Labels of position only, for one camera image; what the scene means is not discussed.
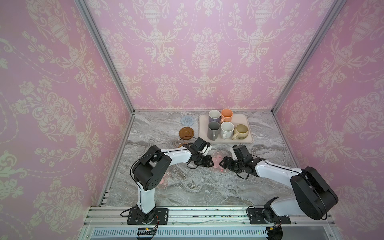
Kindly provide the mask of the brown round wooden coaster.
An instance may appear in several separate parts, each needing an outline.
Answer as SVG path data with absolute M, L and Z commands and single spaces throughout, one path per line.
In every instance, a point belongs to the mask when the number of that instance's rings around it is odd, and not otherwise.
M 190 127 L 184 127 L 179 130 L 179 137 L 183 140 L 190 140 L 194 137 L 195 132 Z

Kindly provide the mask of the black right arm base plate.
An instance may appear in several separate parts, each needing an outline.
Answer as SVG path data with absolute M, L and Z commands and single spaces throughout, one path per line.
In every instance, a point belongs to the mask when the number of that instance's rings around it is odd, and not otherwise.
M 289 225 L 291 220 L 288 216 L 278 217 L 270 210 L 264 208 L 255 208 L 249 206 L 246 209 L 246 214 L 249 218 L 251 225 Z

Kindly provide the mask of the blue woven round coaster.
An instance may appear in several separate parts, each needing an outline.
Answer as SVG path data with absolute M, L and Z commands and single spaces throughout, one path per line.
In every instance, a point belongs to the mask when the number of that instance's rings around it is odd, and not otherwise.
M 183 116 L 181 118 L 181 124 L 185 127 L 191 127 L 195 123 L 195 119 L 192 116 Z

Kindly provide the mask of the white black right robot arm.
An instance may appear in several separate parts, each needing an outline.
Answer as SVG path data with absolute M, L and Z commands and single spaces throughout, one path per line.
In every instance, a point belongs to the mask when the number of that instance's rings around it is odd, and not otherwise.
M 276 223 L 280 217 L 290 215 L 305 215 L 313 220 L 325 220 L 328 211 L 339 202 L 336 193 L 312 167 L 289 168 L 258 157 L 248 162 L 225 157 L 220 166 L 236 174 L 247 173 L 270 179 L 293 190 L 293 197 L 274 197 L 264 204 L 262 215 L 266 222 L 271 224 Z

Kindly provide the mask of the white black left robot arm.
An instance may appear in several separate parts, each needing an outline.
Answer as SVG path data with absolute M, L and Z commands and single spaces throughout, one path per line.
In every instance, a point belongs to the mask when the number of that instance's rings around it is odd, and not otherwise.
M 212 167 L 213 160 L 208 152 L 212 146 L 207 143 L 202 147 L 195 144 L 178 149 L 162 150 L 152 146 L 133 165 L 131 177 L 138 186 L 138 202 L 132 220 L 144 224 L 153 224 L 156 217 L 155 188 L 159 185 L 168 168 L 176 164 L 193 163 L 198 167 Z

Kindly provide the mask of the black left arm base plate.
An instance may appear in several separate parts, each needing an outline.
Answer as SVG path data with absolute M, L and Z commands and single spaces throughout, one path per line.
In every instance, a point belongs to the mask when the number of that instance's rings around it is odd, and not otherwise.
M 134 208 L 129 211 L 127 225 L 167 225 L 169 209 L 154 208 L 144 214 L 140 209 Z

